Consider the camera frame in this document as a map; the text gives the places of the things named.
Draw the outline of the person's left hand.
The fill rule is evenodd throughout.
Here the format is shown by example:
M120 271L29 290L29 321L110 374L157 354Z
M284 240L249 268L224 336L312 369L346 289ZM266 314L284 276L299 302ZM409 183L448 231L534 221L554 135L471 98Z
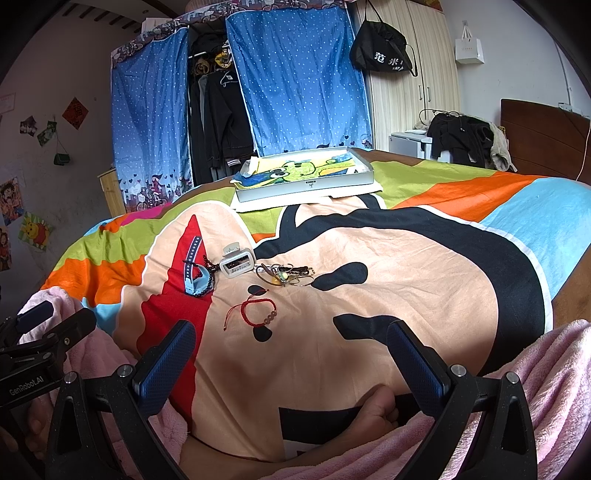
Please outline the person's left hand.
M8 418L15 421L18 434L24 436L26 449L41 461L46 459L53 410L51 396L44 394L8 411Z

